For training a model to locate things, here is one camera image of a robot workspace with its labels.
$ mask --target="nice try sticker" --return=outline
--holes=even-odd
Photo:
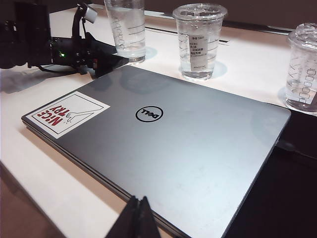
[[[109,107],[80,92],[74,92],[29,114],[27,118],[58,139]]]

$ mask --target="plastic cup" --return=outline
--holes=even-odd
[[[222,20],[226,15],[226,8],[211,3],[183,5],[173,11],[184,77],[206,80],[212,76]]]
[[[317,114],[317,24],[299,25],[288,35],[291,60],[286,83],[285,105]]]
[[[105,0],[105,5],[118,55],[144,61],[144,0]]]

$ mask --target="laptop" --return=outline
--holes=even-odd
[[[285,108],[124,66],[22,120],[121,198],[147,196],[172,234],[220,238],[289,117]]]

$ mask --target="black object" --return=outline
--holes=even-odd
[[[316,237],[317,117],[291,112],[278,144],[223,238]]]
[[[160,238],[147,198],[132,196],[106,238]]]
[[[52,37],[48,8],[45,5],[15,2],[16,22],[0,23],[0,68],[23,65],[37,66],[59,64],[77,69],[86,65],[100,77],[114,68],[128,63],[127,58],[112,55],[114,46],[97,41],[85,31],[79,33],[80,20],[94,11],[85,3],[77,4],[72,27],[72,38]]]

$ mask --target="water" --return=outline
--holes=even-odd
[[[143,9],[107,7],[115,46],[119,56],[130,62],[145,58],[145,22]]]
[[[317,114],[317,100],[314,100],[316,89],[310,88],[303,94],[303,88],[305,89],[304,85],[286,86],[286,106],[308,114]]]
[[[179,34],[182,74],[191,79],[210,78],[215,65],[218,42],[218,38],[215,39],[214,35]]]

